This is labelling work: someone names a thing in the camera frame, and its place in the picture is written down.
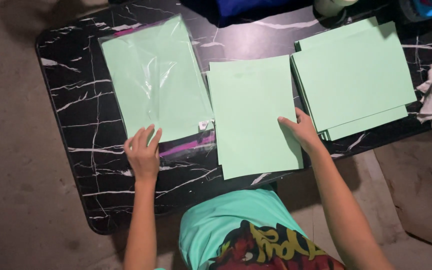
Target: person's left hand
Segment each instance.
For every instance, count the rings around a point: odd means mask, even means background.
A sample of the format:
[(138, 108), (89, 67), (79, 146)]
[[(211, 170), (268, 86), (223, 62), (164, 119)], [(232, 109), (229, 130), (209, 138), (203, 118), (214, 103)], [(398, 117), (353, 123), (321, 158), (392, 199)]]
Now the person's left hand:
[(124, 142), (124, 152), (134, 171), (136, 181), (139, 183), (156, 184), (159, 172), (159, 148), (158, 143), (163, 133), (161, 128), (147, 145), (148, 136), (154, 130), (155, 125), (151, 124), (147, 129), (141, 127), (136, 134)]

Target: table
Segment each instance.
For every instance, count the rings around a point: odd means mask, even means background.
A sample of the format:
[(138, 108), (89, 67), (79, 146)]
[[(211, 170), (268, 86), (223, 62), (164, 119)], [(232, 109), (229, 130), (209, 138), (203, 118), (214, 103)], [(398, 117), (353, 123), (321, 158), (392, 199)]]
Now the table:
[[(398, 17), (388, 1), (361, 1), (351, 6), (340, 21), (320, 22), (312, 6), (305, 3), (303, 7), (269, 9), (268, 12), (289, 12), (261, 20), (258, 19), (264, 14), (249, 12), (237, 24), (218, 28), (212, 24), (215, 23), (214, 14), (211, 15), (214, 7), (205, 11), (202, 5), (187, 2), (141, 0), (112, 7), (65, 27), (45, 30), (36, 41), (39, 63), (76, 187), (88, 224), (98, 234), (111, 234), (128, 227), (134, 199), (134, 177), (123, 151), (126, 134), (99, 37), (182, 14), (192, 34), (201, 69), (207, 71), (209, 62), (214, 61), (289, 55), (294, 52), (295, 40), (327, 31), (323, 25), (335, 27), (374, 15), (382, 24)], [(425, 80), (432, 63), (432, 21), (397, 24), (397, 32), (416, 87)], [(297, 107), (302, 107), (297, 91), (294, 101)], [(410, 115), (404, 119), (325, 142), (325, 145), (336, 159), (428, 131), (430, 124), (421, 124), (416, 119), (420, 108), (420, 102), (414, 102), (408, 107)], [(161, 158), (154, 200), (156, 215), (181, 211), (218, 195), (267, 184), (292, 173), (268, 172), (224, 181), (216, 145), (208, 140), (212, 132), (160, 144), (160, 151), (176, 153)], [(174, 151), (175, 147), (188, 143), (193, 147)]]

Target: hand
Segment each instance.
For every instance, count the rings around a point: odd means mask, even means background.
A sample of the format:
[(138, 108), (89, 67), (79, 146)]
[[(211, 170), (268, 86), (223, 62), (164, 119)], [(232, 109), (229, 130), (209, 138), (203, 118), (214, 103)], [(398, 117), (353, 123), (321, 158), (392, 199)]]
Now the hand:
[(136, 181), (155, 185), (159, 172), (158, 143), (163, 132), (158, 129), (154, 138), (147, 145), (148, 136), (154, 128), (154, 124), (149, 125), (147, 129), (141, 127), (133, 137), (124, 142), (124, 152), (128, 156)]
[(282, 116), (279, 116), (277, 120), (293, 132), (294, 137), (308, 154), (311, 155), (315, 150), (324, 148), (325, 146), (316, 133), (311, 117), (297, 107), (294, 110), (296, 111), (297, 123)]

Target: plastic wrap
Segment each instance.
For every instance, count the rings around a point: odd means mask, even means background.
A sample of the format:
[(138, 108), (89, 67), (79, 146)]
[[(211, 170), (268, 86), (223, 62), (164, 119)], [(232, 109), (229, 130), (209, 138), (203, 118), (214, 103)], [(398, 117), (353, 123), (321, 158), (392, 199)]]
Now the plastic wrap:
[(160, 142), (213, 128), (208, 90), (180, 15), (98, 40), (128, 137), (150, 124), (163, 129)]

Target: floor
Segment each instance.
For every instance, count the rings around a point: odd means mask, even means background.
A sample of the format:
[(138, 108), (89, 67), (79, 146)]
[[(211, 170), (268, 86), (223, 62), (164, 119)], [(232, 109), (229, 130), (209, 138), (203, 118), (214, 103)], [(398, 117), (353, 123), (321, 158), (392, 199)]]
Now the floor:
[[(105, 6), (104, 0), (0, 0), (0, 269), (122, 269), (126, 232), (95, 234), (83, 209), (33, 48), (50, 25)], [(339, 160), (341, 174), (398, 269), (432, 269), (432, 246), (401, 227), (373, 151)], [(279, 183), (308, 236), (338, 258), (311, 170)], [(157, 221), (158, 265), (184, 269), (180, 216)]]

